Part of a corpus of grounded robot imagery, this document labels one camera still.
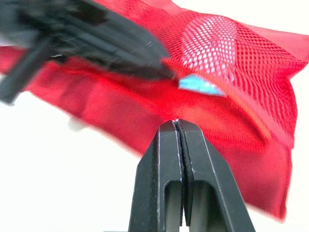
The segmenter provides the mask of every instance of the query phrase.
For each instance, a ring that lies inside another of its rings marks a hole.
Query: red bag
[[[48,63],[28,90],[145,152],[160,124],[182,118],[228,161],[244,200],[284,219],[297,116],[290,78],[309,62],[309,36],[257,28],[179,8],[170,0],[98,0],[151,31],[177,78],[196,73],[225,94],[178,89],[95,70],[71,58]],[[23,51],[0,48],[7,72]]]

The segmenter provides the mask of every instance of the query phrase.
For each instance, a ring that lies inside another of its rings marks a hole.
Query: white background
[[[308,0],[175,2],[255,26],[309,34]],[[298,120],[288,214],[279,223],[248,206],[257,232],[309,230],[309,67],[292,85]],[[0,103],[0,232],[126,231],[138,162],[121,142],[28,92],[15,106]]]

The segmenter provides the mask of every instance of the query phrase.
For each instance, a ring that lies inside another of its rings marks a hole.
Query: red mesh netting
[[[289,78],[306,66],[308,55],[295,57],[242,23],[181,9],[170,0],[97,2],[151,31],[170,52],[167,62],[175,70],[208,73],[241,90],[268,129],[293,146],[297,109]]]

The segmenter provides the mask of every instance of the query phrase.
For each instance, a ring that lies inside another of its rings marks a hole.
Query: mesh panel
[[[177,67],[227,81],[293,136],[297,111],[288,78],[304,68],[305,62],[223,16],[189,10],[171,15],[141,0],[98,2],[151,31]]]

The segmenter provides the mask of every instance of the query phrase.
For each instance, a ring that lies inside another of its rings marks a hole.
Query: black clamp
[[[11,103],[47,61],[77,56],[113,72],[172,79],[169,53],[145,28],[92,0],[0,0],[0,34],[28,49],[0,83]]]
[[[129,232],[254,232],[222,156],[183,120],[163,124],[140,160]]]

